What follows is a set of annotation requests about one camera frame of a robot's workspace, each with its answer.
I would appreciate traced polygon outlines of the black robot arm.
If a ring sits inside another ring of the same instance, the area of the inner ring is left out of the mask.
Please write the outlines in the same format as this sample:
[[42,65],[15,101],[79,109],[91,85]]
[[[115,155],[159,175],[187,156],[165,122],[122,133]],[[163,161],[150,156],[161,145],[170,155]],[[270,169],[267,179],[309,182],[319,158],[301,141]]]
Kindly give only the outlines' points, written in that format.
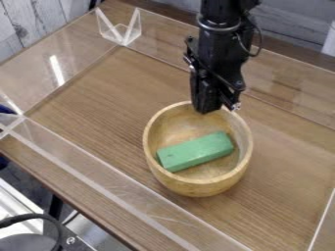
[[194,109],[201,114],[241,107],[246,89],[242,65],[263,48],[262,30],[250,11],[261,0],[202,0],[199,36],[185,39]]

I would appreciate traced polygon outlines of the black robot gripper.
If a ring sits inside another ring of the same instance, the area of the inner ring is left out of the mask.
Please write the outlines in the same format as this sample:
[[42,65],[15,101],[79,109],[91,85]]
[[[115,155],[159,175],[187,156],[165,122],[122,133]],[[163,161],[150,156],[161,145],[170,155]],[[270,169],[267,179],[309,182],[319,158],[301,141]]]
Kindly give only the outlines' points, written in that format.
[[239,95],[246,89],[242,65],[251,53],[254,23],[237,26],[199,26],[199,36],[185,39],[185,61],[191,70],[190,89],[194,109],[209,114],[225,105],[241,109]]

